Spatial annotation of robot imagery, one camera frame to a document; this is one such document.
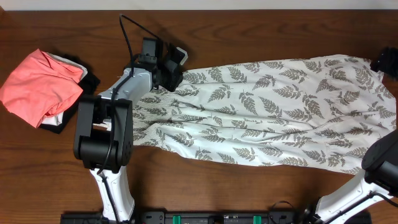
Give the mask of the pink garment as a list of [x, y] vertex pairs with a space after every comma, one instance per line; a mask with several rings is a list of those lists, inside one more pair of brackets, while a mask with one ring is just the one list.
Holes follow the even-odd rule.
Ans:
[[11, 72], [1, 87], [1, 102], [8, 112], [31, 126], [59, 126], [83, 93], [79, 83], [88, 70], [69, 59], [39, 49]]

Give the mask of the white fern print dress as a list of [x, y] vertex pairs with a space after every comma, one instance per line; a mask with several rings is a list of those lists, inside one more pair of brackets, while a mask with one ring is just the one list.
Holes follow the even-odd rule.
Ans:
[[396, 128], [396, 100], [363, 58], [238, 63], [186, 71], [133, 110], [133, 143], [189, 159], [356, 174]]

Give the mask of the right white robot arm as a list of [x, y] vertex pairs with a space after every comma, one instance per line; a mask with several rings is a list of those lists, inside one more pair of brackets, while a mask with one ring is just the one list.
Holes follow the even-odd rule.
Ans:
[[304, 86], [303, 103], [322, 117], [312, 132], [316, 155], [354, 177], [306, 208], [297, 223], [370, 223], [366, 208], [397, 197], [396, 99], [384, 76], [397, 78], [396, 48], [372, 62], [335, 55]]

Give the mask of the black garment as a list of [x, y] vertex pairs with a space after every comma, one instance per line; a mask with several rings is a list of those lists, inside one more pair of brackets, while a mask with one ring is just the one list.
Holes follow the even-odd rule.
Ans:
[[74, 104], [72, 104], [71, 107], [69, 107], [64, 112], [57, 114], [53, 117], [45, 118], [39, 126], [40, 129], [60, 134], [64, 130], [70, 119], [73, 117], [73, 115], [77, 112], [78, 104], [81, 98], [84, 95], [93, 95], [101, 81], [93, 74], [91, 65], [82, 61], [79, 57], [68, 54], [58, 56], [49, 53], [49, 55], [55, 60], [67, 63], [69, 65], [73, 65], [83, 70], [83, 74], [78, 83], [78, 86], [83, 90], [83, 92], [77, 98], [76, 102], [74, 102]]

